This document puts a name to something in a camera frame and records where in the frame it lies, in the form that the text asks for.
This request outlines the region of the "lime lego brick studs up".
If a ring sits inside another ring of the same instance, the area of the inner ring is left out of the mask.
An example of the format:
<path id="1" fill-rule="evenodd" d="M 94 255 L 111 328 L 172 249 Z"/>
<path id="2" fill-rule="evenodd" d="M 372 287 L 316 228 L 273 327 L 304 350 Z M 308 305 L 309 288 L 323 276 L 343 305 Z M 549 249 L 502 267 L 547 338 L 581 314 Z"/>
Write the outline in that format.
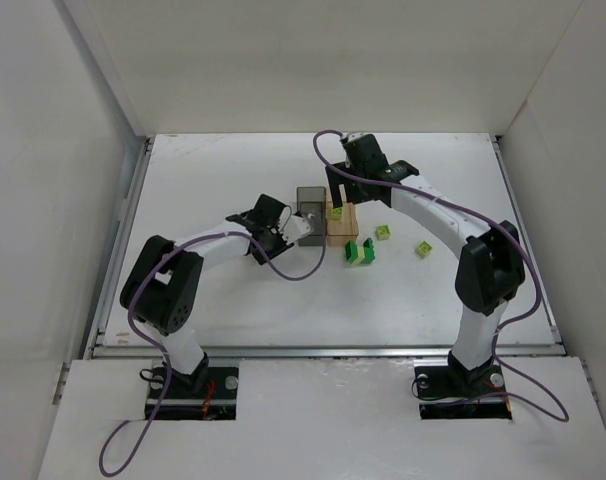
<path id="1" fill-rule="evenodd" d="M 332 208 L 330 210 L 330 219 L 331 220 L 339 221 L 342 219 L 342 217 L 343 217 L 343 208 L 342 207 Z"/>

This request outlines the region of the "lime lego brick hollow side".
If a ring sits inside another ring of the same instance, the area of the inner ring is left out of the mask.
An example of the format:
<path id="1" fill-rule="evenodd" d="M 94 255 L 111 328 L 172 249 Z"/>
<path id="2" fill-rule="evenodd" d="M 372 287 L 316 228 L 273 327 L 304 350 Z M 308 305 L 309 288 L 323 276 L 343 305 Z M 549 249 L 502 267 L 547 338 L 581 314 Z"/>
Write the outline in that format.
<path id="1" fill-rule="evenodd" d="M 378 225 L 375 229 L 375 235 L 379 241 L 388 240 L 391 237 L 391 230 L 387 224 Z"/>

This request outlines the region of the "green and lime lego stack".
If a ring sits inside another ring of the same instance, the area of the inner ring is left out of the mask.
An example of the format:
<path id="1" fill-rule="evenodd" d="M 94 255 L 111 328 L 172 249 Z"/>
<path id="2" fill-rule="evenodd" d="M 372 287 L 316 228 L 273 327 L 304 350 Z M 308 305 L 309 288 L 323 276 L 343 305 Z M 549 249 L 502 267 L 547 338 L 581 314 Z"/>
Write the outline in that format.
<path id="1" fill-rule="evenodd" d="M 367 238 L 361 245 L 350 240 L 344 246 L 345 261 L 350 266 L 369 265 L 375 260 L 375 249 L 372 238 Z"/>

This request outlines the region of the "lime lego brick edge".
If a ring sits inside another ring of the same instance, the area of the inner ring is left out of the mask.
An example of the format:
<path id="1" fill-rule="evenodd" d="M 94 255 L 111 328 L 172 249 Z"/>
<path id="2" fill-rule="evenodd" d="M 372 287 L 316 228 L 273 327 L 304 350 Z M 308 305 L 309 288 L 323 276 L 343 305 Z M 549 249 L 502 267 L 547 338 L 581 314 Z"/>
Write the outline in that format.
<path id="1" fill-rule="evenodd" d="M 415 253 L 420 258 L 425 259 L 431 254 L 432 250 L 433 247 L 430 243 L 428 243 L 427 241 L 422 241 L 416 246 Z"/>

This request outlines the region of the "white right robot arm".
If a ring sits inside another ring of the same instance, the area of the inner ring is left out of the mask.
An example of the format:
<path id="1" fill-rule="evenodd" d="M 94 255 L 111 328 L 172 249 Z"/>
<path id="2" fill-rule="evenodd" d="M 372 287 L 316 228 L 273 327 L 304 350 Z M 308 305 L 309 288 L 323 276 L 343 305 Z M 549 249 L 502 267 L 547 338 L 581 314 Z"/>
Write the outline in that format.
<path id="1" fill-rule="evenodd" d="M 338 133 L 345 160 L 325 166 L 334 207 L 380 201 L 418 222 L 458 261 L 462 303 L 448 362 L 471 373 L 488 367 L 492 342 L 509 302 L 525 280 L 518 229 L 457 207 L 404 160 L 390 163 L 372 134 Z"/>

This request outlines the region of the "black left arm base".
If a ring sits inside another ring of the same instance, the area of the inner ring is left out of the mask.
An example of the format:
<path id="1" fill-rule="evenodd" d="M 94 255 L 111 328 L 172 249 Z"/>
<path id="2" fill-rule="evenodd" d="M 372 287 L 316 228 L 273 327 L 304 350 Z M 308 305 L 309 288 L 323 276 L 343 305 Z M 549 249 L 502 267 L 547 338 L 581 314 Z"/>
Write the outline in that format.
<path id="1" fill-rule="evenodd" d="M 166 368 L 163 363 L 139 371 L 147 383 L 144 404 L 146 419 L 167 421 L 231 421 L 236 419 L 239 389 L 239 367 L 214 365 L 198 374 L 196 382 L 173 373 L 158 412 L 153 415 L 164 386 Z"/>

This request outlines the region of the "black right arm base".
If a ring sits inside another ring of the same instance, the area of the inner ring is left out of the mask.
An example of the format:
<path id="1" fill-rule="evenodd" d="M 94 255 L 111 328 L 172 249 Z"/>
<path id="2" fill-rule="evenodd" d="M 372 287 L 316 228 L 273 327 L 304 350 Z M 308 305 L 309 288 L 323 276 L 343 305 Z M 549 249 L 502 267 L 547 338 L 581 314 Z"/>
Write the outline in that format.
<path id="1" fill-rule="evenodd" d="M 504 391 L 505 379 L 498 365 L 490 365 L 471 380 L 449 365 L 414 368 L 412 393 L 419 401 L 422 420 L 511 420 Z"/>

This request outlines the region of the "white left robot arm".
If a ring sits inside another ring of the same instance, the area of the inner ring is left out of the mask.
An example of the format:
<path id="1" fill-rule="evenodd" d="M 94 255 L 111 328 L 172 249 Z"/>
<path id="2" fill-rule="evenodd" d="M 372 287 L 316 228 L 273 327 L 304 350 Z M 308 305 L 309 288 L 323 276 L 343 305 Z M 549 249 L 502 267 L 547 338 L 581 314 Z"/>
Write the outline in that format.
<path id="1" fill-rule="evenodd" d="M 321 231 L 318 213 L 294 211 L 266 194 L 253 208 L 183 241 L 154 235 L 145 242 L 119 303 L 148 330 L 143 338 L 158 346 L 174 373 L 191 376 L 206 363 L 196 331 L 187 324 L 200 277 L 223 263 L 246 256 L 260 265 L 302 239 Z"/>

